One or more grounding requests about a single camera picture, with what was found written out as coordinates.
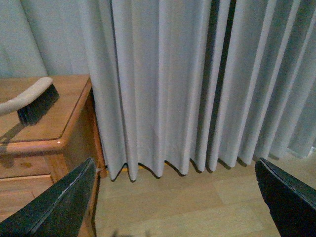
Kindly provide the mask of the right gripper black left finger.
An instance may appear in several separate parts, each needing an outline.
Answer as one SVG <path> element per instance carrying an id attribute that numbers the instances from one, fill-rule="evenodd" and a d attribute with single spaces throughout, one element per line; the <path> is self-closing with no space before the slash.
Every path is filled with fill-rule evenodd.
<path id="1" fill-rule="evenodd" d="M 92 158 L 53 184 L 0 224 L 2 237 L 76 237 L 83 223 L 96 173 Z"/>

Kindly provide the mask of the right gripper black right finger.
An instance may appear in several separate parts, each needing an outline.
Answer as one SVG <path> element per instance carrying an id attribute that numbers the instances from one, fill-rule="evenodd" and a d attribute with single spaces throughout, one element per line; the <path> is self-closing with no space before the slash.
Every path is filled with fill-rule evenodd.
<path id="1" fill-rule="evenodd" d="M 264 158 L 255 163 L 258 186 L 282 237 L 316 235 L 316 190 Z"/>

